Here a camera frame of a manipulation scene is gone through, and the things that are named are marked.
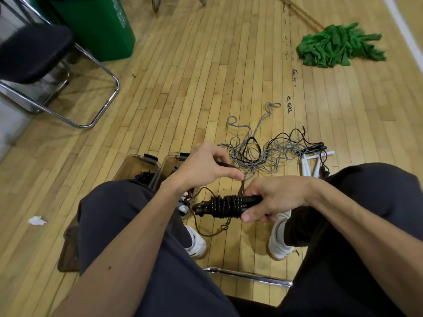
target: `transparent plastic bin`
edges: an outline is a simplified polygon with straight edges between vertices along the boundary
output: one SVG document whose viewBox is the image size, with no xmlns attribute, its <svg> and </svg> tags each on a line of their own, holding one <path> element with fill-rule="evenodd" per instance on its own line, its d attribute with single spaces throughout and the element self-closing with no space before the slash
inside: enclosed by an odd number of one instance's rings
<svg viewBox="0 0 423 317">
<path fill-rule="evenodd" d="M 163 165 L 161 166 L 156 180 L 153 185 L 153 191 L 157 192 L 160 188 L 161 183 L 173 173 L 175 167 L 180 167 L 183 162 L 188 158 L 189 153 L 180 153 L 179 155 L 168 155 L 163 160 Z M 193 188 L 188 191 L 189 196 L 195 196 L 197 194 L 198 188 Z M 194 199 L 189 201 L 189 207 L 191 208 L 194 203 Z M 182 219 L 186 219 L 190 216 L 191 212 L 189 211 L 186 215 L 182 216 Z"/>
<path fill-rule="evenodd" d="M 154 173 L 154 177 L 148 187 L 153 189 L 157 176 L 161 170 L 158 159 L 153 155 L 146 153 L 144 155 L 132 154 L 125 158 L 118 172 L 113 177 L 113 180 L 117 181 L 122 179 L 134 179 L 136 175 L 139 175 L 143 171 L 149 170 Z"/>
</svg>

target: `black chair seat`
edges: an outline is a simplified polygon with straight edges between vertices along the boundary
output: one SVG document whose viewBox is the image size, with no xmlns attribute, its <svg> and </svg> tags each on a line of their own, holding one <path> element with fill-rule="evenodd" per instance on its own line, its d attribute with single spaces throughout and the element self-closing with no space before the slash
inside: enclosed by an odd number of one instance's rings
<svg viewBox="0 0 423 317">
<path fill-rule="evenodd" d="M 30 24 L 0 44 L 0 80 L 37 82 L 59 63 L 74 45 L 67 26 Z"/>
</svg>

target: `wooden stick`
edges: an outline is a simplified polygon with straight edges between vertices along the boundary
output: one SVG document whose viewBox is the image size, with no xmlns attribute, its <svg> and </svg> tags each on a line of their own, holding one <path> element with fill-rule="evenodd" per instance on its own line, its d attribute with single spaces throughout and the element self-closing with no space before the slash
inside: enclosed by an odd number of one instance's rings
<svg viewBox="0 0 423 317">
<path fill-rule="evenodd" d="M 307 19 L 309 19 L 316 26 L 318 26 L 321 30 L 324 30 L 325 29 L 325 26 L 324 25 L 322 25 L 319 21 L 317 21 L 315 18 L 313 18 L 311 15 L 309 15 L 302 7 L 300 7 L 299 5 L 295 4 L 293 1 L 291 1 L 291 0 L 281 0 L 281 1 L 284 2 L 284 3 L 287 3 L 288 5 L 290 5 L 291 7 L 293 7 L 293 9 L 295 11 L 300 12 Z"/>
</svg>

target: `green mop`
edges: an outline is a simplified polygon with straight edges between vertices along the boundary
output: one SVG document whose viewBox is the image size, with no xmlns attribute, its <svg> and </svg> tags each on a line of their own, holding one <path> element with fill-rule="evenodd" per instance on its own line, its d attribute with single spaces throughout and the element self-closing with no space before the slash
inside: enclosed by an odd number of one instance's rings
<svg viewBox="0 0 423 317">
<path fill-rule="evenodd" d="M 323 28 L 317 20 L 291 0 L 283 1 Z M 304 65 L 320 68 L 332 68 L 337 64 L 351 65 L 350 59 L 353 58 L 386 61 L 384 51 L 376 49 L 368 42 L 380 40 L 382 35 L 376 33 L 366 35 L 357 26 L 358 22 L 349 26 L 330 25 L 315 35 L 306 35 L 297 47 L 298 56 L 303 59 Z"/>
</svg>

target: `hand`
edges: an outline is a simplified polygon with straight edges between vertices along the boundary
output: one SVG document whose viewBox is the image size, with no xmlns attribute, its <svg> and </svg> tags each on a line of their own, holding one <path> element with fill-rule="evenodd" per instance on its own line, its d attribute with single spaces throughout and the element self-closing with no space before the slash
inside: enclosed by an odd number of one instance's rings
<svg viewBox="0 0 423 317">
<path fill-rule="evenodd" d="M 179 169 L 169 177 L 175 180 L 183 192 L 206 186 L 220 177 L 244 180 L 244 174 L 236 168 L 220 166 L 216 161 L 230 164 L 228 152 L 211 143 L 197 144 Z"/>
<path fill-rule="evenodd" d="M 318 179 L 300 176 L 254 179 L 245 189 L 244 196 L 261 195 L 263 201 L 244 211 L 241 219 L 244 222 L 278 221 L 277 213 L 308 205 L 315 181 Z"/>
</svg>

